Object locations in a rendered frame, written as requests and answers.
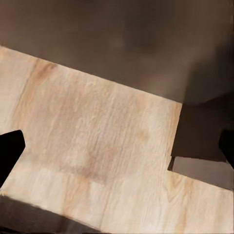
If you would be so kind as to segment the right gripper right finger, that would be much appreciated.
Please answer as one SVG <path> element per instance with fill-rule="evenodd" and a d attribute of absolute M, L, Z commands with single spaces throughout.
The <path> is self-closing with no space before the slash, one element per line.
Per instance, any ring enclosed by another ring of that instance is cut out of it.
<path fill-rule="evenodd" d="M 234 169 L 234 131 L 223 130 L 219 139 L 219 148 Z"/>

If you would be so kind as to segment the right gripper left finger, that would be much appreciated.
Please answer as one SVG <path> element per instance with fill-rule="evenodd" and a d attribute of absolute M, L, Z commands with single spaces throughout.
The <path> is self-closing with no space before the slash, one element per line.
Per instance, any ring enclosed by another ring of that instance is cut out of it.
<path fill-rule="evenodd" d="M 21 130 L 0 135 L 0 188 L 25 148 Z"/>

